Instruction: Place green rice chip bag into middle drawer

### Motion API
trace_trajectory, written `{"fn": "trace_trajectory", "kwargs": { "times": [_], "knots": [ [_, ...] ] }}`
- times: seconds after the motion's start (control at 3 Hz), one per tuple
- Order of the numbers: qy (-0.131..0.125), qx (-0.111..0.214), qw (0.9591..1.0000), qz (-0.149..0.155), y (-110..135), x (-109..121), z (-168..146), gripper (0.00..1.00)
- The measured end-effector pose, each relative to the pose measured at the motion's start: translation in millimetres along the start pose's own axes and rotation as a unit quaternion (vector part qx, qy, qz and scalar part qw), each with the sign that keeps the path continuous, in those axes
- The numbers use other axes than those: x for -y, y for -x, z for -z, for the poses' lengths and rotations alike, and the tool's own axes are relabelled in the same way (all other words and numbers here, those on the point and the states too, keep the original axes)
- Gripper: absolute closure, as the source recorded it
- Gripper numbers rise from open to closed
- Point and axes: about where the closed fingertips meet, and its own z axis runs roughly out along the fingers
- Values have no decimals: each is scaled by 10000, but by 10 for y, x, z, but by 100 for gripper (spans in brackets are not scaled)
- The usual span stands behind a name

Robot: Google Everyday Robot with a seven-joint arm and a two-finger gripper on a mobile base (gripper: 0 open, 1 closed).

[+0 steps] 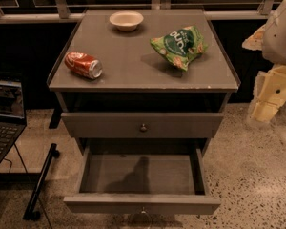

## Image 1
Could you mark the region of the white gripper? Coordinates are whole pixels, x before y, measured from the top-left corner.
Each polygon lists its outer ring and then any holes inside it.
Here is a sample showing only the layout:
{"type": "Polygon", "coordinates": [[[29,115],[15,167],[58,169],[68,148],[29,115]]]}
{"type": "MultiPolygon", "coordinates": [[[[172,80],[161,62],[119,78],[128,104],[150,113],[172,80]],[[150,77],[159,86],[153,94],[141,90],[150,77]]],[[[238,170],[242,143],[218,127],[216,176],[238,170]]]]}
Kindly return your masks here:
{"type": "Polygon", "coordinates": [[[286,103],[286,4],[281,4],[265,26],[245,39],[242,47],[262,50],[263,57],[275,63],[269,71],[258,72],[248,110],[250,119],[268,123],[286,103]]]}

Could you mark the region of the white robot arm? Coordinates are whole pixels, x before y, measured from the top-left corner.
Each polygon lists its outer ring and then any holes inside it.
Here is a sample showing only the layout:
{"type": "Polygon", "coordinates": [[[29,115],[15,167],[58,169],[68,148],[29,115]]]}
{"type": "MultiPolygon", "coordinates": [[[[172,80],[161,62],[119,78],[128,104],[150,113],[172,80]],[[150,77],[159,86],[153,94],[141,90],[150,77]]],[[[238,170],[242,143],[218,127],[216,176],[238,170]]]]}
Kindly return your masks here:
{"type": "Polygon", "coordinates": [[[286,0],[242,47],[261,51],[263,58],[273,63],[269,71],[258,73],[249,109],[251,119],[269,122],[286,102],[286,0]]]}

